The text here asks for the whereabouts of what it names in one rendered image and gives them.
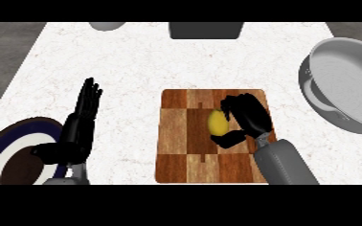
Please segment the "grey metal pot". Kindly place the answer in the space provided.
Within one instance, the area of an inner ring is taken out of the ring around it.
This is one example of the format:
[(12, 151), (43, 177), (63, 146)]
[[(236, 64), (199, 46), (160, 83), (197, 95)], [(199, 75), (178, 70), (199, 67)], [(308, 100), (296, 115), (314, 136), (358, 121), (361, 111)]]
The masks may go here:
[(362, 134), (362, 41), (333, 37), (317, 43), (299, 70), (305, 99), (340, 129)]

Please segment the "yellow lemon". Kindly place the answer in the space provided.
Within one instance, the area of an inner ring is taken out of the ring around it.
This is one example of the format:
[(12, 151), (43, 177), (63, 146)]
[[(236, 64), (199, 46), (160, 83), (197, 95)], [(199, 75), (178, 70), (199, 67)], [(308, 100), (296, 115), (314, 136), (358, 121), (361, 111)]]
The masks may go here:
[(215, 136), (222, 136), (230, 131), (230, 122), (225, 118), (224, 112), (218, 109), (212, 112), (209, 117), (209, 130)]

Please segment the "dark grey box appliance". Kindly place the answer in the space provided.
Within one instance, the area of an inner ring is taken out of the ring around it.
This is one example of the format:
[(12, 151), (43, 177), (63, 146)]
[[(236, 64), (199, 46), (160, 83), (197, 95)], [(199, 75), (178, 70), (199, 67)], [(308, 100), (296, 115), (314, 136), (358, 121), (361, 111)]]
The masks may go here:
[(244, 22), (172, 22), (173, 39), (237, 39)]

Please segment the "checkered wooden cutting board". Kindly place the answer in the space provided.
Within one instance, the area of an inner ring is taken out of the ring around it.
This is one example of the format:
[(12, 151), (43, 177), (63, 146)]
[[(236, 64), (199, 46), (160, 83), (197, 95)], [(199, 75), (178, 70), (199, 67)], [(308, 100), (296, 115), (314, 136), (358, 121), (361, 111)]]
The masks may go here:
[(162, 93), (156, 181), (265, 183), (253, 159), (252, 137), (231, 148), (212, 141), (209, 117), (228, 95), (250, 93), (268, 106), (262, 89), (166, 89)]

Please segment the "pale grey round object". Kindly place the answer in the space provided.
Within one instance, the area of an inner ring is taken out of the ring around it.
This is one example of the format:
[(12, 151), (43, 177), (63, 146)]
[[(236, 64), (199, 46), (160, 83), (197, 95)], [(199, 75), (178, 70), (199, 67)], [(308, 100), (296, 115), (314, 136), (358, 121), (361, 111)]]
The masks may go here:
[(125, 22), (91, 22), (91, 27), (101, 32), (113, 31), (125, 25)]

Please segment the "blue and white plate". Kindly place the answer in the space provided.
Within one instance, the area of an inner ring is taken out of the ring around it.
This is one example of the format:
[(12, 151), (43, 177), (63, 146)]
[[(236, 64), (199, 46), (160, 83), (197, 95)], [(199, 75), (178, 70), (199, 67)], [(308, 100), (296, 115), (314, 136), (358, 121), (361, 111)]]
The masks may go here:
[(60, 140), (63, 124), (52, 118), (35, 117), (11, 124), (0, 131), (0, 185), (42, 185), (51, 178), (64, 178), (67, 167), (46, 165), (32, 148)]

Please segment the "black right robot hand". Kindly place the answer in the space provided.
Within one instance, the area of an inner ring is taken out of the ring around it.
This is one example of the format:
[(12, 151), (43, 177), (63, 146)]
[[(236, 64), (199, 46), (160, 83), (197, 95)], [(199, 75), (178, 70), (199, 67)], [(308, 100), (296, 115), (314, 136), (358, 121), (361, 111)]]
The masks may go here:
[(221, 101), (221, 110), (227, 120), (231, 120), (231, 116), (234, 116), (241, 129), (233, 130), (221, 136), (213, 135), (215, 143), (222, 148), (231, 148), (247, 139), (247, 136), (255, 140), (265, 141), (274, 130), (274, 124), (259, 99), (250, 93), (227, 96)]

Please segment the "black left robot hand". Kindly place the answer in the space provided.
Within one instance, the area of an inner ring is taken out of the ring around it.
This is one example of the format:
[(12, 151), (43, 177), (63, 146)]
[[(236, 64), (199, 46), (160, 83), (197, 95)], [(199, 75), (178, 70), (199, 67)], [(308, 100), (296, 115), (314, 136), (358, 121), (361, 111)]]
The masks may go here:
[(46, 165), (82, 164), (92, 151), (95, 119), (104, 90), (94, 78), (85, 80), (74, 112), (69, 115), (57, 143), (39, 144), (32, 149)]

